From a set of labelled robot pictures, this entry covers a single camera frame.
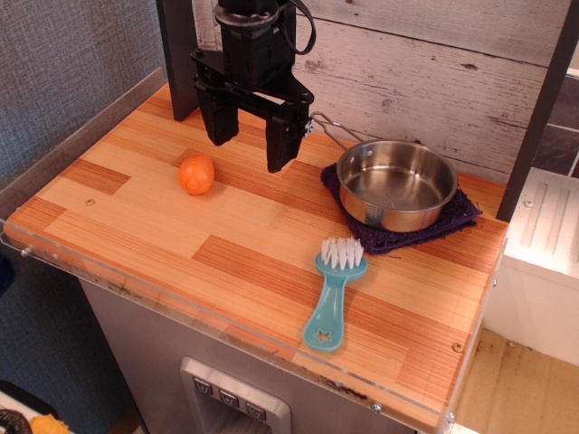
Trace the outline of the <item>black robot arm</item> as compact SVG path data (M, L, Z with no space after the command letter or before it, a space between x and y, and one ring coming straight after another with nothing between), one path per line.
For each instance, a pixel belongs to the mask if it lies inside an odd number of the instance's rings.
M299 49L297 12L313 18L301 1L221 1L214 18L221 27L222 49L191 55L210 140L217 146L232 140L239 132L240 111L264 119L271 173L297 157L314 101L292 72L296 56L311 52L317 40L312 32Z

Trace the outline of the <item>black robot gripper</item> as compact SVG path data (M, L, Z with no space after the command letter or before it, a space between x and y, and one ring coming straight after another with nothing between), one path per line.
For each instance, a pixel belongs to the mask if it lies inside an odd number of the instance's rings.
M278 173L298 156L309 132L313 94L293 76L298 56L315 44L311 14L310 35L303 49L297 45L294 13L216 13L222 49L191 53L197 64L195 87L210 140L221 146L239 133L238 112L266 121L267 168Z

